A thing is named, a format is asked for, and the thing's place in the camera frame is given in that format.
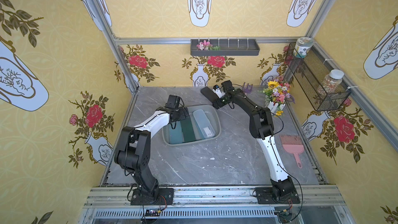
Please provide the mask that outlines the black pencil case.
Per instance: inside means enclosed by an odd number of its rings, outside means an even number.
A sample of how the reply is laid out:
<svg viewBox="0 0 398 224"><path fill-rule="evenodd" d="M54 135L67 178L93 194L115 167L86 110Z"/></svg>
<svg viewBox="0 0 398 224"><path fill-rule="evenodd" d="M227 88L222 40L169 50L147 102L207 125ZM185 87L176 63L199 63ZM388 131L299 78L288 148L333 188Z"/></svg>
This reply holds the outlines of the black pencil case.
<svg viewBox="0 0 398 224"><path fill-rule="evenodd" d="M216 93L214 93L209 87L204 87L200 90L200 92L210 101L214 102L219 99Z"/></svg>

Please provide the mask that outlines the light teal pencil case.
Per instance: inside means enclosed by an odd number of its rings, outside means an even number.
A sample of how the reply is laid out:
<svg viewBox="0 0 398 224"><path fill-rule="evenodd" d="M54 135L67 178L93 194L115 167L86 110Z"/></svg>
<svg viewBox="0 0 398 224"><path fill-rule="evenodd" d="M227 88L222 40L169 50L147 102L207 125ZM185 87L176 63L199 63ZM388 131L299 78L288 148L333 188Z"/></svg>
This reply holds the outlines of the light teal pencil case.
<svg viewBox="0 0 398 224"><path fill-rule="evenodd" d="M169 143L171 145L182 144L184 142L183 132L180 122L169 126Z"/></svg>

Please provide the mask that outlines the light blue pencil case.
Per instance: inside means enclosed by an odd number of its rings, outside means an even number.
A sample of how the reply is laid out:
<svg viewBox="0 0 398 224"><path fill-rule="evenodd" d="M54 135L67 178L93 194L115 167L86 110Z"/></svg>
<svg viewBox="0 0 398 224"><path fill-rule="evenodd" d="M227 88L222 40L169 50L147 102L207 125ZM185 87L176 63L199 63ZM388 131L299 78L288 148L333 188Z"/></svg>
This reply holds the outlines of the light blue pencil case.
<svg viewBox="0 0 398 224"><path fill-rule="evenodd" d="M205 118L206 115L202 111L195 111L193 113L193 119L196 128L198 129L198 134L201 140L207 138L207 134L205 132L205 127L206 127L206 121Z"/></svg>

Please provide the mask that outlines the grey plastic storage tray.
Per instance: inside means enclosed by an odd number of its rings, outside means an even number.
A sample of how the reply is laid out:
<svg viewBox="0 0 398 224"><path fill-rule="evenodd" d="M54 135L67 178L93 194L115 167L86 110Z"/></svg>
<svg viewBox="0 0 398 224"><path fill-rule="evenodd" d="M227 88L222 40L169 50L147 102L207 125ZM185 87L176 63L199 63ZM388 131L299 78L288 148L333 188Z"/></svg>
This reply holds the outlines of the grey plastic storage tray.
<svg viewBox="0 0 398 224"><path fill-rule="evenodd" d="M171 145L169 143L169 126L170 125L167 125L166 127L163 127L163 129L162 129L162 138L163 138L163 142L165 144L167 144L169 146L181 146L181 145L195 144L195 143L200 143L200 142L204 142L204 141L214 140L220 136L221 123L220 123L220 119L219 119L219 116L218 116L215 108L213 108L210 105L196 105L196 106L188 106L187 109L189 112L190 119L192 121L193 129L194 129L195 136L196 136L196 141L190 142L190 143L183 142L182 144ZM196 128L194 119L193 119L193 112L196 110L203 110L205 112L207 118L209 119L212 127L214 128L214 130L216 132L216 135L213 138L203 139L203 140L200 139L199 134L198 134L198 129Z"/></svg>

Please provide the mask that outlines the dark green pencil case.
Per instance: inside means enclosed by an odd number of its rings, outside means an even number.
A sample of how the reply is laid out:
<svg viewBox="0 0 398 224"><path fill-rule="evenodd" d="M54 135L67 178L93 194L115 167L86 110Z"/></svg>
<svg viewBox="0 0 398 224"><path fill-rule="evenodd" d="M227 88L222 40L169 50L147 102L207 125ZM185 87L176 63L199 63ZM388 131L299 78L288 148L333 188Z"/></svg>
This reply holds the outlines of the dark green pencil case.
<svg viewBox="0 0 398 224"><path fill-rule="evenodd" d="M190 118L182 120L180 122L181 130L184 138L185 143L190 143L196 141L195 132L193 129L192 121Z"/></svg>

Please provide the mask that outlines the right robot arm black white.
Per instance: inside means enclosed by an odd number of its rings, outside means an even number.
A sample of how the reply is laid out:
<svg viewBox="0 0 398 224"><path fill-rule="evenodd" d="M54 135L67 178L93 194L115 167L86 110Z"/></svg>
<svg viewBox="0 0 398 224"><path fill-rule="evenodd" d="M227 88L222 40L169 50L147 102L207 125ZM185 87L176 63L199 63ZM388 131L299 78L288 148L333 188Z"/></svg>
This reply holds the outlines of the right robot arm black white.
<svg viewBox="0 0 398 224"><path fill-rule="evenodd" d="M242 89L234 88L229 80L223 82L221 86L213 86L209 92L209 95L206 93L204 95L214 108L220 109L228 105L233 109L237 105L249 116L249 131L260 144L270 171L272 198L277 203L282 203L296 197L293 177L285 169L276 146L270 109L256 104Z"/></svg>

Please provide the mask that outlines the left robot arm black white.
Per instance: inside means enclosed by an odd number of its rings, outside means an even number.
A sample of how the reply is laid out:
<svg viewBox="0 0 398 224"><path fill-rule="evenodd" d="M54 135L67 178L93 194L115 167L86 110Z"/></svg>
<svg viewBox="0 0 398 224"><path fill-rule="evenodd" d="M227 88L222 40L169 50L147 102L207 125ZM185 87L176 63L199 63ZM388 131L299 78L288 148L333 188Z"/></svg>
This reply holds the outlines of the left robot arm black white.
<svg viewBox="0 0 398 224"><path fill-rule="evenodd" d="M164 107L159 107L142 123L122 129L118 144L114 149L114 163L131 175L137 185L133 191L131 203L137 205L154 204L163 198L158 180L149 168L151 155L151 138L163 127L177 126L177 122L189 118L187 108L181 104L181 97L170 95Z"/></svg>

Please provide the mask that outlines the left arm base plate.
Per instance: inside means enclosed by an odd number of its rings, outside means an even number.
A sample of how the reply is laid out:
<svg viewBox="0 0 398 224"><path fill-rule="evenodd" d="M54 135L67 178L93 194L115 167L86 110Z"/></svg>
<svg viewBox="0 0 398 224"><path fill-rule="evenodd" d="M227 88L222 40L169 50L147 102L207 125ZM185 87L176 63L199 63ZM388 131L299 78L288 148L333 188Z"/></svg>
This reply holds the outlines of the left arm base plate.
<svg viewBox="0 0 398 224"><path fill-rule="evenodd" d="M134 189L130 202L131 205L161 205L169 206L173 204L174 189L173 188L159 188L154 194L152 192L145 192L140 188Z"/></svg>

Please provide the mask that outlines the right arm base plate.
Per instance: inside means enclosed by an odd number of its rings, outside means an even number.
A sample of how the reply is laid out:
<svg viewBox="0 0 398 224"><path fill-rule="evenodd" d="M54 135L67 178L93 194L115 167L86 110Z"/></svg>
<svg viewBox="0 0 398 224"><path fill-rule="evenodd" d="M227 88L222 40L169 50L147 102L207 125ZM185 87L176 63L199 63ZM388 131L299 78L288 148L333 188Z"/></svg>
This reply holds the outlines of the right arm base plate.
<svg viewBox="0 0 398 224"><path fill-rule="evenodd" d="M257 199L259 204L299 204L301 200L296 191L286 193L270 187L255 188L252 195Z"/></svg>

